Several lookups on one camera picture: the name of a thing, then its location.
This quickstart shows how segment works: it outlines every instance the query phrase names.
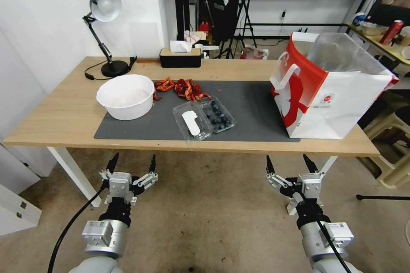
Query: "wooden table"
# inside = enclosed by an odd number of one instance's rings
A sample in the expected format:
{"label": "wooden table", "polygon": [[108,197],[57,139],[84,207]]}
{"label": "wooden table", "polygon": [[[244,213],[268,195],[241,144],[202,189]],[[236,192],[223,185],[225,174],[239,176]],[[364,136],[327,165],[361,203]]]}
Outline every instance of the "wooden table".
{"label": "wooden table", "polygon": [[[35,108],[4,140],[7,145],[46,146],[63,169],[90,199],[94,188],[84,176],[66,147],[116,148],[167,151],[243,152],[268,154],[317,153],[331,155],[322,171],[327,171],[337,156],[376,156],[379,154],[359,126],[355,126],[343,140],[302,139],[300,142],[224,142],[95,139],[105,109],[95,99],[98,88],[105,81],[91,81],[84,70],[104,58],[87,57],[78,65],[44,101]],[[162,68],[158,61],[137,62],[131,73],[151,79],[192,78],[193,80],[266,81],[275,69],[276,61],[260,60],[203,60],[200,68]],[[102,78],[100,66],[88,71]],[[96,199],[93,206],[98,206]]]}
{"label": "wooden table", "polygon": [[371,43],[373,46],[377,47],[379,50],[381,50],[384,54],[387,56],[393,58],[393,63],[388,67],[390,70],[393,70],[396,68],[397,65],[400,63],[404,65],[410,65],[410,60],[407,60],[403,58],[401,55],[401,51],[405,46],[401,46],[398,44],[394,44],[393,46],[389,45],[383,45],[379,43],[379,41],[382,38],[382,35],[365,35],[361,30],[359,30],[356,26],[354,26],[351,23],[347,23],[346,26],[348,27],[347,33],[349,33],[349,30],[352,30],[356,34],[358,34],[361,38],[363,38],[365,41],[368,41]]}

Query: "lamp base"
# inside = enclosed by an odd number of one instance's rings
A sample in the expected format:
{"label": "lamp base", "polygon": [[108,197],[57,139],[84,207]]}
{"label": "lamp base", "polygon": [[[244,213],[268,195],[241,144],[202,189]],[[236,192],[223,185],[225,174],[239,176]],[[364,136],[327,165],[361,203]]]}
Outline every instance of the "lamp base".
{"label": "lamp base", "polygon": [[128,64],[124,61],[113,61],[112,64],[105,63],[101,67],[101,73],[105,77],[118,77],[129,72]]}

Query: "white cabinet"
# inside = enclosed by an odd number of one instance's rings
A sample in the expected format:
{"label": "white cabinet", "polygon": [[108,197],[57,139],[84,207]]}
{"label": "white cabinet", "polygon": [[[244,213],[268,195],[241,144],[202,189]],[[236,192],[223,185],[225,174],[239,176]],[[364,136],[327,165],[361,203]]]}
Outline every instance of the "white cabinet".
{"label": "white cabinet", "polygon": [[41,210],[0,185],[0,235],[37,225]]}
{"label": "white cabinet", "polygon": [[1,31],[0,58],[0,184],[20,193],[39,176],[48,176],[56,161],[46,148],[4,146],[1,142],[46,92]]}

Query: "lamp shade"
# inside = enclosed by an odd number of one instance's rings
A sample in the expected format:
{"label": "lamp shade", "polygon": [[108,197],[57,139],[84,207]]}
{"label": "lamp shade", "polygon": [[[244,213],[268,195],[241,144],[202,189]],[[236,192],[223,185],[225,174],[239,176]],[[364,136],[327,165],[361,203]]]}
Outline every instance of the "lamp shade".
{"label": "lamp shade", "polygon": [[90,10],[95,19],[109,22],[121,11],[121,0],[90,0]]}

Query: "red and white shopping bag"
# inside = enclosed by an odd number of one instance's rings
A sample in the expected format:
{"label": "red and white shopping bag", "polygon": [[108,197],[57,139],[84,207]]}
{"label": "red and white shopping bag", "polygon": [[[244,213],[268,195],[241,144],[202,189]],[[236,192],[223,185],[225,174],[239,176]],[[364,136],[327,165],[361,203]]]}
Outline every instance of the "red and white shopping bag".
{"label": "red and white shopping bag", "polygon": [[[297,47],[309,42],[312,61]],[[289,137],[343,139],[380,93],[398,82],[340,33],[294,32],[278,62],[271,92]]]}

